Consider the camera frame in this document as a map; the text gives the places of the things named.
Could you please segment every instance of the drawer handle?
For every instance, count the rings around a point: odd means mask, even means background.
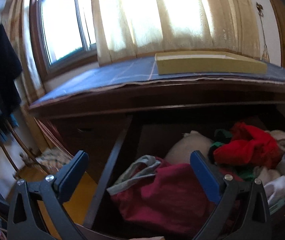
[[[78,132],[92,132],[92,128],[77,128]]]

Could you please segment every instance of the green cloth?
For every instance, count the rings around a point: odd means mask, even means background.
[[[269,208],[270,215],[272,215],[273,213],[277,212],[284,205],[285,205],[285,197],[280,199],[276,204],[274,204],[273,206],[271,206]]]
[[[225,129],[217,129],[215,130],[215,141],[216,142],[222,142],[222,143],[230,143],[232,138],[232,133],[225,130]]]
[[[215,163],[215,158],[213,157],[213,152],[218,149],[220,146],[223,146],[224,143],[221,143],[221,142],[215,142],[213,143],[210,148],[209,148],[209,151],[208,151],[208,160],[211,164],[214,164]]]
[[[237,175],[244,181],[254,181],[256,176],[253,174],[253,167],[250,166],[236,166]]]

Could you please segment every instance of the wooden floor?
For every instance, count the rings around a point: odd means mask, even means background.
[[[23,171],[21,171],[20,176],[27,182],[34,182],[42,180],[46,174],[41,169],[26,167],[23,169]],[[96,191],[96,187],[97,184],[87,173],[85,173],[70,201],[63,204],[73,222],[82,225],[89,204]],[[39,201],[39,207],[51,235],[57,239],[61,239],[55,230],[55,227],[53,226],[42,201]]]

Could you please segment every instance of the beige fabric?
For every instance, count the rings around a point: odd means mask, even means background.
[[[253,174],[261,180],[263,186],[281,177],[281,174],[277,170],[268,170],[266,167],[258,166],[253,169]]]
[[[281,153],[285,153],[285,132],[281,130],[266,131],[277,141]]]
[[[201,151],[206,160],[208,160],[208,152],[212,143],[212,140],[197,131],[185,133],[184,137],[170,149],[165,160],[173,165],[190,163],[190,155],[196,150]]]
[[[92,12],[100,64],[197,49],[260,57],[250,0],[92,0]]]
[[[71,155],[64,153],[57,147],[47,148],[42,155],[36,158],[41,165],[44,165],[49,170],[50,174],[56,174],[71,159]]]
[[[53,144],[43,135],[35,119],[28,114],[29,104],[45,94],[31,48],[29,3],[30,0],[12,1],[5,29],[23,69],[21,77],[16,80],[16,87],[22,99],[21,111],[33,138],[43,152],[48,147],[53,147]]]

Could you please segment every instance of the open drawer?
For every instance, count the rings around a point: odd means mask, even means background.
[[[164,158],[182,138],[182,133],[196,130],[212,138],[219,128],[229,130],[235,122],[244,121],[264,130],[285,131],[285,118],[273,105],[210,106],[185,110],[159,110],[128,116],[100,178],[84,226],[99,233],[119,238],[163,236],[124,221],[112,203],[106,188],[142,155]],[[285,205],[271,216],[274,230],[285,220]],[[178,236],[164,235],[166,239]]]

